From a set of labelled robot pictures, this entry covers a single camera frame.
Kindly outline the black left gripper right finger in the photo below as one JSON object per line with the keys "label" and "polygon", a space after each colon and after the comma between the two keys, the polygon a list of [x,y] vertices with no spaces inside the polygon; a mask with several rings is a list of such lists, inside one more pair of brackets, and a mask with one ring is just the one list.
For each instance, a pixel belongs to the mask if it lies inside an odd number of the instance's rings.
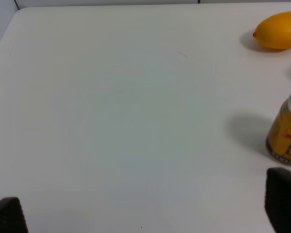
{"label": "black left gripper right finger", "polygon": [[264,208],[276,233],[291,233],[291,171],[267,170]]}

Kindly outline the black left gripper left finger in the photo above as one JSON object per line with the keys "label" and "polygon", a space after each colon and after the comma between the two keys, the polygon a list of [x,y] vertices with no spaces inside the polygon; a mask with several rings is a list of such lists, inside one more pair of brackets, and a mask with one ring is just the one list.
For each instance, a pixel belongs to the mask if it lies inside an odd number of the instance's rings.
{"label": "black left gripper left finger", "polygon": [[28,233],[19,198],[5,197],[0,200],[0,233]]}

